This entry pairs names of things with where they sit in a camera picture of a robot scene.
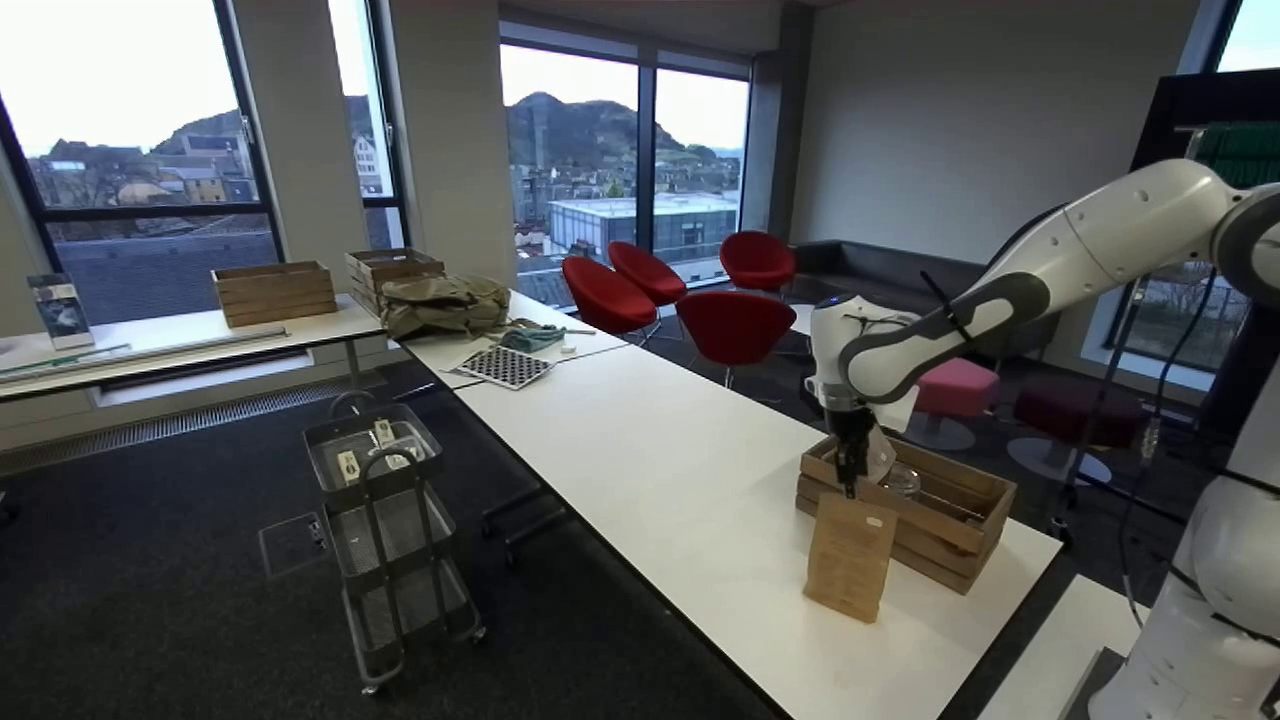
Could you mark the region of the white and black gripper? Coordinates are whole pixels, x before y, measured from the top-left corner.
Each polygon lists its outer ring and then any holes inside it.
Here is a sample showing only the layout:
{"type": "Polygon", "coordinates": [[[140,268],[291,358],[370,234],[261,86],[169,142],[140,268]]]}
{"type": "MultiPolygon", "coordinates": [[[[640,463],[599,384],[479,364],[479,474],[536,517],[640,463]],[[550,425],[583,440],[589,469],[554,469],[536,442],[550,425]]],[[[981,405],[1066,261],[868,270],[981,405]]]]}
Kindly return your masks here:
{"type": "Polygon", "coordinates": [[[834,478],[856,494],[860,478],[880,484],[894,463],[894,448],[868,406],[833,406],[827,430],[834,440],[834,478]]]}

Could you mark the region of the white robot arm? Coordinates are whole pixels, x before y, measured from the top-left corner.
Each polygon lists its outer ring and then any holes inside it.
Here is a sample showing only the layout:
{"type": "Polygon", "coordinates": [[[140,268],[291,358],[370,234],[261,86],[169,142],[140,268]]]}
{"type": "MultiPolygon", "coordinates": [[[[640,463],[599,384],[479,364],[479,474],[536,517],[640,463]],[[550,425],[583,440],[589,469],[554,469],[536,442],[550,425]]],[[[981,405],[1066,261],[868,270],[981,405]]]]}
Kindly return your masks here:
{"type": "MultiPolygon", "coordinates": [[[[1280,308],[1280,185],[1231,186],[1201,161],[1157,161],[1011,234],[933,311],[868,301],[812,311],[812,393],[843,487],[880,478],[875,412],[961,347],[1204,255],[1253,302],[1280,308]]],[[[1086,694],[1086,720],[1274,720],[1280,679],[1280,370],[1266,370],[1222,469],[1201,491],[1145,631],[1086,694]]]]}

